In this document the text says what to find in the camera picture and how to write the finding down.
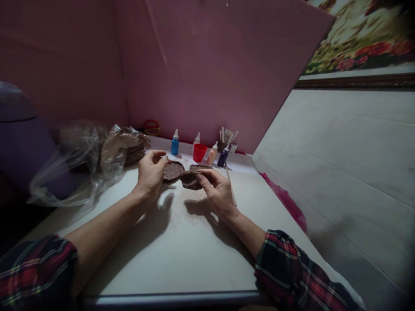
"table surface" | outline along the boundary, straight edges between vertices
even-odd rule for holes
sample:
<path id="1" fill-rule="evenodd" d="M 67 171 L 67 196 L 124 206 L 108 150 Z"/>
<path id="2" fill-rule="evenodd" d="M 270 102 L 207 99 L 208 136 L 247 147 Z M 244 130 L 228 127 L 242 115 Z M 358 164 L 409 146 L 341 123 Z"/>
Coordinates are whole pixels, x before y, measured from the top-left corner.
<path id="1" fill-rule="evenodd" d="M 152 149 L 169 150 L 170 140 L 151 137 Z M 180 143 L 178 157 L 185 169 L 195 164 L 192 145 Z M 323 260 L 270 187 L 258 174 L 252 158 L 229 155 L 230 179 L 238 208 L 263 229 L 280 229 L 318 263 L 332 281 L 336 272 Z M 226 170 L 214 165 L 222 175 Z M 57 209 L 26 238 L 65 235 L 130 193 L 137 164 L 106 191 L 91 209 Z M 180 301 L 231 301 L 260 296 L 255 286 L 252 256 L 210 213 L 203 190 L 184 189 L 177 181 L 163 185 L 157 206 L 150 208 L 132 232 L 111 252 L 85 288 L 87 303 L 145 305 Z"/>

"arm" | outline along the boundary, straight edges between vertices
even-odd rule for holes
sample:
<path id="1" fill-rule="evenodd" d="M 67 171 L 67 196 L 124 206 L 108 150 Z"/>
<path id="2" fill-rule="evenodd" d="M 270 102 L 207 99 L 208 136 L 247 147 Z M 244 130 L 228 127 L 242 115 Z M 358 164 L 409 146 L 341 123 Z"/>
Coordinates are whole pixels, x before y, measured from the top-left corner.
<path id="1" fill-rule="evenodd" d="M 294 310 L 362 310 L 286 233 L 265 232 L 243 215 L 233 204 L 227 178 L 215 170 L 198 172 L 214 212 L 252 253 L 255 276 L 274 301 Z"/>
<path id="2" fill-rule="evenodd" d="M 157 198 L 167 161 L 150 151 L 138 163 L 131 194 L 64 238 L 25 241 L 0 259 L 0 309 L 54 309 L 71 304 L 96 268 Z"/>
<path id="3" fill-rule="evenodd" d="M 97 267 L 158 195 L 167 160 L 164 151 L 150 151 L 138 163 L 138 183 L 133 191 L 64 238 L 78 249 L 79 267 L 73 280 L 72 296 L 82 291 Z"/>

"clay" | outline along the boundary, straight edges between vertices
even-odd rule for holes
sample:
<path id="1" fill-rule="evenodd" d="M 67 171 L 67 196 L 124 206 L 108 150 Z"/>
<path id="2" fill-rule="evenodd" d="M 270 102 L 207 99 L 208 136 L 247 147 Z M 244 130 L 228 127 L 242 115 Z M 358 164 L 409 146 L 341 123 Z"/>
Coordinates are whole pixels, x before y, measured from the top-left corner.
<path id="1" fill-rule="evenodd" d="M 185 171 L 180 176 L 184 188 L 190 190 L 200 190 L 202 188 L 196 179 L 196 176 L 200 174 L 197 172 L 199 169 L 212 169 L 212 167 L 208 165 L 191 165 L 190 171 Z"/>
<path id="2" fill-rule="evenodd" d="M 167 164 L 164 169 L 163 183 L 171 183 L 179 180 L 180 175 L 184 173 L 185 168 L 182 163 L 173 161 L 171 164 Z"/>
<path id="3" fill-rule="evenodd" d="M 200 190 L 202 186 L 199 184 L 196 176 L 200 173 L 196 171 L 185 171 L 180 176 L 180 180 L 182 181 L 183 188 L 190 189 L 190 190 Z"/>
<path id="4" fill-rule="evenodd" d="M 210 165 L 191 165 L 190 170 L 191 171 L 197 171 L 198 169 L 212 169 Z"/>
<path id="5" fill-rule="evenodd" d="M 190 171 L 185 171 L 180 162 L 173 161 L 164 169 L 163 183 L 172 183 L 180 179 L 184 188 L 200 190 L 202 187 L 196 179 L 196 176 L 200 174 L 197 172 L 199 169 L 212 169 L 212 167 L 208 165 L 191 165 Z"/>

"wooden stick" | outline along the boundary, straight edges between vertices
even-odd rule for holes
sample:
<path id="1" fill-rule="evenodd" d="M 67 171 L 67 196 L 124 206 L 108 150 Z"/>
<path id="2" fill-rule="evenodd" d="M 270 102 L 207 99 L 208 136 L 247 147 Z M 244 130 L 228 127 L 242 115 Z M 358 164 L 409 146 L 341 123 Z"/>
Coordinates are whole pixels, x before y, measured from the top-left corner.
<path id="1" fill-rule="evenodd" d="M 225 162 L 225 167 L 226 167 L 226 174 L 228 175 L 228 179 L 229 179 L 229 181 L 230 181 L 230 176 L 229 176 L 228 166 L 226 165 L 226 162 Z M 234 204 L 235 204 L 235 206 L 236 206 L 235 195 L 233 194 L 233 189 L 232 189 L 232 182 L 230 183 L 230 190 L 232 191 L 232 201 L 233 201 L 233 203 L 234 203 Z"/>

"table edge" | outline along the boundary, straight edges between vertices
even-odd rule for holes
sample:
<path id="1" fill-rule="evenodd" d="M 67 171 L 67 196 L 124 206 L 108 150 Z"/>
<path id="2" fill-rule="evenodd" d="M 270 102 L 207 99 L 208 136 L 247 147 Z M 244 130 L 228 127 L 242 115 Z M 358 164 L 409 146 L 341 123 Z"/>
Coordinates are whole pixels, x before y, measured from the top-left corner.
<path id="1" fill-rule="evenodd" d="M 141 308 L 186 308 L 208 305 L 269 305 L 269 298 L 258 290 L 226 292 L 166 293 L 145 295 L 84 296 L 83 306 L 96 310 L 100 307 L 140 306 Z"/>

